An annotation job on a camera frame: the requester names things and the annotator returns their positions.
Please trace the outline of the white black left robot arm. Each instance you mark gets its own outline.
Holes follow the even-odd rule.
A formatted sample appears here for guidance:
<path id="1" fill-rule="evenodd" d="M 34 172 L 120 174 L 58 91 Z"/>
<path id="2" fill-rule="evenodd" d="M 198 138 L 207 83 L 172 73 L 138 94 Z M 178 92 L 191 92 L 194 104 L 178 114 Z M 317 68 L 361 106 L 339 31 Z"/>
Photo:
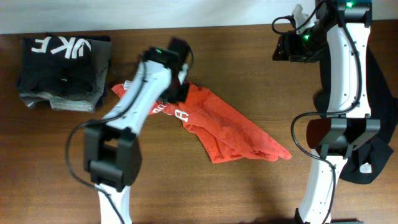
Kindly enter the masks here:
<path id="1" fill-rule="evenodd" d="M 146 50 L 124 96 L 101 120 L 86 125 L 83 167 L 98 192 L 102 223 L 132 222 L 131 185 L 142 164 L 139 134 L 156 102 L 186 99 L 188 59 L 193 52 L 185 44 Z"/>

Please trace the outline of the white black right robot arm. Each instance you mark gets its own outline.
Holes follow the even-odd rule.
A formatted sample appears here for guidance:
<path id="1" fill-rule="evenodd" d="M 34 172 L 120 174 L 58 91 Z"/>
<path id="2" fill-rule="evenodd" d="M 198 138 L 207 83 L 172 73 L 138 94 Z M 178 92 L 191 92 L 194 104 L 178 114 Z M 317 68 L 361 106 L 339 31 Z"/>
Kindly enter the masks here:
<path id="1" fill-rule="evenodd" d="M 312 164 L 305 196 L 294 223 L 331 223 L 341 171 L 353 151 L 373 138 L 381 122 L 371 116 L 366 89 L 366 51 L 373 21 L 371 1 L 315 3 L 311 14 L 301 5 L 286 16 L 292 30 L 279 32 L 275 61 L 313 63 L 330 56 L 330 99 L 324 112 L 310 112 L 307 126 Z"/>

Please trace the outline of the red orange soccer t-shirt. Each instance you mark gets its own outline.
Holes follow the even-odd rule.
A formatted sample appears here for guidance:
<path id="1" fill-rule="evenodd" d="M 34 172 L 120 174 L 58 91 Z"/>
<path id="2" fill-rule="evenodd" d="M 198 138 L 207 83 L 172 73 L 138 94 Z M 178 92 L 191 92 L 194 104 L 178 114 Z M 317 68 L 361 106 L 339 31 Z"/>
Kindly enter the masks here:
<path id="1" fill-rule="evenodd" d="M 204 86 L 188 83 L 186 101 L 161 103 L 159 94 L 144 88 L 132 106 L 143 106 L 147 115 L 165 113 L 182 122 L 195 134 L 214 164 L 254 159 L 274 162 L 289 160 L 291 153 L 239 111 Z"/>

